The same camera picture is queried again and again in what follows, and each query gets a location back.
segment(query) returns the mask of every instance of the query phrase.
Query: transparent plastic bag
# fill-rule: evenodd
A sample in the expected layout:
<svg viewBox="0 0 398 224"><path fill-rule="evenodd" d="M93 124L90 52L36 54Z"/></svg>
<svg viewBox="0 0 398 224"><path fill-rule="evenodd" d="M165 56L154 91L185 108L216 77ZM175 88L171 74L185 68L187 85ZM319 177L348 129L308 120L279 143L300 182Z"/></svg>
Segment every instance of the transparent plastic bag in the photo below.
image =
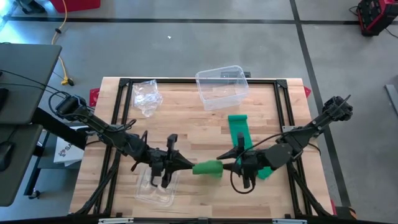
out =
<svg viewBox="0 0 398 224"><path fill-rule="evenodd" d="M132 89L132 106L139 108L145 117L150 117L163 102L163 97L157 91L156 80L135 83Z"/></svg>

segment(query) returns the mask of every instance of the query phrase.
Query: wooden tabletop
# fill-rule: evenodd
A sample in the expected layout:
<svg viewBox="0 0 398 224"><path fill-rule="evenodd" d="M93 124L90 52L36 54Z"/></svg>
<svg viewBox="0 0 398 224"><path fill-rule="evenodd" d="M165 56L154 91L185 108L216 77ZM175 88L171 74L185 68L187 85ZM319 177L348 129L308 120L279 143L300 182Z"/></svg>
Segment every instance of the wooden tabletop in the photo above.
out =
<svg viewBox="0 0 398 224"><path fill-rule="evenodd" d="M106 122L111 117L118 90L119 78L105 77L101 85L95 115ZM301 79L287 79L295 124L300 126L310 120L310 112ZM122 97L118 124L124 106ZM249 86L249 95L239 106L214 111L205 111L196 84L158 83L164 100L155 114L145 118L137 108L130 108L128 121L136 118L137 123L129 132L142 134L148 130L148 144L151 147L166 149L167 136L178 134L178 149L188 160L204 162L231 149L231 136L228 126L229 114L247 114L253 143L280 132L272 85L254 84ZM265 142L261 148L275 144L274 140ZM70 211L75 212L83 206L98 185L105 146L92 144L85 150L78 180L73 194ZM332 212L328 188L318 151L306 147L302 154L308 188L326 211ZM222 178L209 175L192 175L191 170L181 171L174 202L169 207L161 207L135 199L136 184L141 169L147 165L139 164L132 173L134 164L131 157L121 158L118 181L113 202L113 214L123 212L124 217L157 218L282 218L293 214L287 169L285 166L275 171L266 180L257 180L256 189L247 195L236 193L229 182L229 173L224 171ZM242 181L234 176L238 189L243 189ZM106 204L107 191L103 197ZM298 188L300 208L304 210L302 194Z"/></svg>

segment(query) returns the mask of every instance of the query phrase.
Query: gray floor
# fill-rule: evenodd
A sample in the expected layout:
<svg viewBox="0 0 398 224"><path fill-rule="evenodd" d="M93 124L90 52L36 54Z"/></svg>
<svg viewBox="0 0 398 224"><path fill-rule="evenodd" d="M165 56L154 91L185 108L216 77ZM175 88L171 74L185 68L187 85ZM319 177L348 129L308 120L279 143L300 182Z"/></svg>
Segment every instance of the gray floor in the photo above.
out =
<svg viewBox="0 0 398 224"><path fill-rule="evenodd" d="M49 17L63 17L48 2L38 2L47 8ZM295 2L301 20L356 20L348 8L357 0ZM0 15L11 6L6 1ZM16 9L13 16L25 15ZM100 9L69 13L69 17L292 20L293 14L289 0L107 0ZM54 28L60 25L30 21L1 24L0 42L32 44L50 43ZM398 34L398 26L389 30ZM360 219L396 223L398 152L394 135L398 117L384 85L393 83L397 75L398 40L386 31L365 38L358 26L349 25L303 25L303 32L322 99L352 94L353 118L331 125L352 206ZM240 65L253 77L303 78L311 88L294 24L69 22L57 44L63 46L62 56L76 86L61 86L56 75L50 85L85 98L105 76L193 77L198 71L227 65ZM55 72L62 74L60 65ZM315 117L313 95L308 103ZM45 101L40 105L47 109ZM339 205L323 138L319 138L319 145L330 194ZM76 177L76 172L43 172L38 188L46 194L40 200L28 200L19 192L11 207L0 208L0 220L66 214ZM21 208L27 209L23 215Z"/></svg>

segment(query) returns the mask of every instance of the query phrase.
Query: clear plastic tray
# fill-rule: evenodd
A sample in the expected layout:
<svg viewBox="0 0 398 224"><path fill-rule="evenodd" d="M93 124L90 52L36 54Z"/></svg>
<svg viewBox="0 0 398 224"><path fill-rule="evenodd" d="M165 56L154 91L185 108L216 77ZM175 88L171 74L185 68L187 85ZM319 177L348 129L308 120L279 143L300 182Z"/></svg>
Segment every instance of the clear plastic tray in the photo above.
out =
<svg viewBox="0 0 398 224"><path fill-rule="evenodd" d="M196 81L206 111L239 105L249 93L246 77L237 65L199 72Z"/></svg>
<svg viewBox="0 0 398 224"><path fill-rule="evenodd" d="M162 177L156 177L154 179L153 183L157 185L157 187L154 187L150 183L150 173L150 167L141 170L141 174L137 183L136 198L144 202L154 203L165 207L173 204L180 171L173 173L169 186L166 189L160 186Z"/></svg>

